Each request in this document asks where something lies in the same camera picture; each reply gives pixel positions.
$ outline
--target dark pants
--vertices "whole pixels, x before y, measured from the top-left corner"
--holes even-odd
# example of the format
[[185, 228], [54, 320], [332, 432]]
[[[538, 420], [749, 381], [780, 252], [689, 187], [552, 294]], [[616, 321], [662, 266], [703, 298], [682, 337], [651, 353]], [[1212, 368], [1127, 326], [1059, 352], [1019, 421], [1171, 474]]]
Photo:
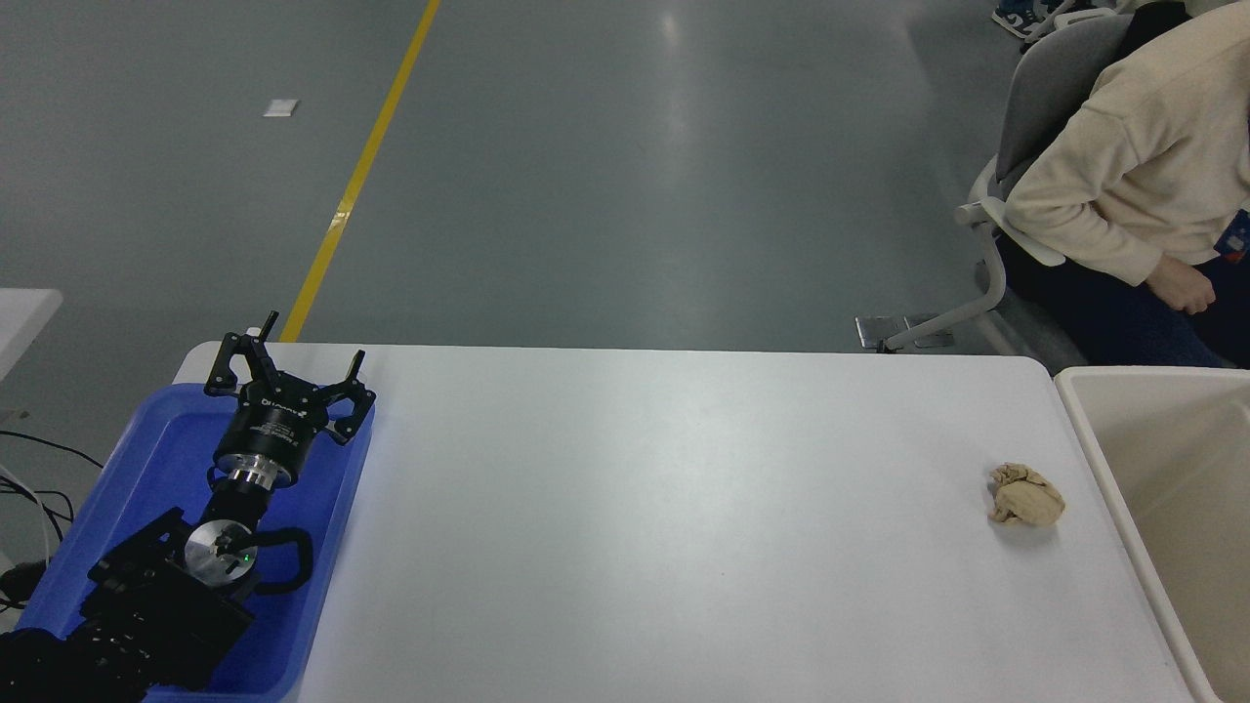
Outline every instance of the dark pants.
[[999, 236], [1008, 285], [1045, 308], [1099, 365], [1250, 368], [1250, 260], [1214, 259], [1198, 268], [1211, 279], [1215, 304], [1198, 315], [1170, 309], [1142, 284], [1071, 260], [1044, 266], [1011, 238]]

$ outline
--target blue tray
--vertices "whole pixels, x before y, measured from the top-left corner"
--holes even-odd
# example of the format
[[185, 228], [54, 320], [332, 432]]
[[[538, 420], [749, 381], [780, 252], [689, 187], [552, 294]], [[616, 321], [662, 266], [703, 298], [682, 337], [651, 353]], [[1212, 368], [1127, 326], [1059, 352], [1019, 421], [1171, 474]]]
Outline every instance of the blue tray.
[[[170, 385], [144, 402], [19, 627], [66, 637], [82, 622], [79, 607], [95, 585], [86, 573], [100, 557], [170, 508], [182, 508], [188, 522], [200, 517], [210, 497], [205, 473], [236, 404], [234, 398], [210, 398], [196, 384]], [[256, 620], [218, 667], [206, 689], [156, 687], [145, 703], [276, 702], [299, 680], [369, 452], [372, 415], [346, 447], [324, 433], [319, 435], [299, 483], [276, 492], [260, 522], [261, 529], [299, 527], [312, 535], [312, 578], [294, 593], [252, 595], [244, 603]], [[295, 549], [264, 549], [256, 568], [262, 580], [286, 580], [296, 572]]]

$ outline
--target crumpled paper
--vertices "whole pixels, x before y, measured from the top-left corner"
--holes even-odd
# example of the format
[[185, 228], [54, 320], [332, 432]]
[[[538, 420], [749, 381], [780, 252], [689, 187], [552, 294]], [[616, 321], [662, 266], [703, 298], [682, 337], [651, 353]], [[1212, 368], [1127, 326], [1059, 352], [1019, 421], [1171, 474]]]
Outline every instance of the crumpled paper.
[[990, 472], [990, 478], [998, 484], [990, 513], [995, 522], [1052, 525], [1064, 514], [1064, 497], [1025, 464], [1002, 464]]

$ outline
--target beige sweatshirt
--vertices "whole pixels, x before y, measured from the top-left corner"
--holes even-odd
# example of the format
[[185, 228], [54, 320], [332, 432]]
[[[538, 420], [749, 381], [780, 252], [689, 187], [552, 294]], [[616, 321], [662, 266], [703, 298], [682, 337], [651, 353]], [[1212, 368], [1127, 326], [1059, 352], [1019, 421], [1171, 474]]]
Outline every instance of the beige sweatshirt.
[[1112, 64], [1008, 198], [1016, 228], [1138, 285], [1188, 264], [1250, 198], [1250, 0], [1185, 23]]

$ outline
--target shoe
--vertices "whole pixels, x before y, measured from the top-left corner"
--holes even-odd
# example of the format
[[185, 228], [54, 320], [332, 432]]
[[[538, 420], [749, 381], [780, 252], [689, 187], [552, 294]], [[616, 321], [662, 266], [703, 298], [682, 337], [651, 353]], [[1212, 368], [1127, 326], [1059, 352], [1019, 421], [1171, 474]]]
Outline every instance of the shoe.
[[[1046, 4], [1046, 14], [1050, 14], [1059, 9], [1059, 6], [1062, 4], [1062, 0], [1046, 0], [1045, 4]], [[1094, 4], [1094, 0], [1076, 0], [1076, 3], [1071, 8], [1064, 10], [1064, 14], [1066, 15], [1068, 13], [1094, 10], [1095, 8], [1098, 8], [1098, 5]]]
[[1022, 13], [1004, 13], [1001, 9], [995, 9], [990, 16], [999, 23], [999, 26], [1020, 39], [1026, 39], [1029, 33], [1041, 24], [1041, 18], [1032, 11], [1032, 8]]

